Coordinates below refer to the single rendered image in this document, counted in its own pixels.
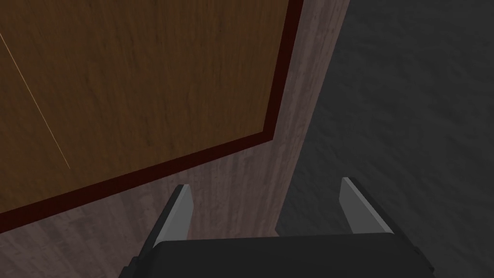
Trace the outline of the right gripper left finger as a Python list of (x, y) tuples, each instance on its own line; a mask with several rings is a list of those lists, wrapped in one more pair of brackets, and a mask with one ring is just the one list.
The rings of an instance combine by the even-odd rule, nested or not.
[(145, 240), (145, 253), (163, 241), (186, 240), (193, 213), (193, 199), (188, 184), (175, 187), (164, 209)]

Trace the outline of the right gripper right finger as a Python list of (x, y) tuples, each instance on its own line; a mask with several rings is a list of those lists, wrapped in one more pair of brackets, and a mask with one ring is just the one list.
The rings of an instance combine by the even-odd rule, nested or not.
[(354, 234), (398, 233), (396, 224), (353, 177), (343, 177), (339, 204)]

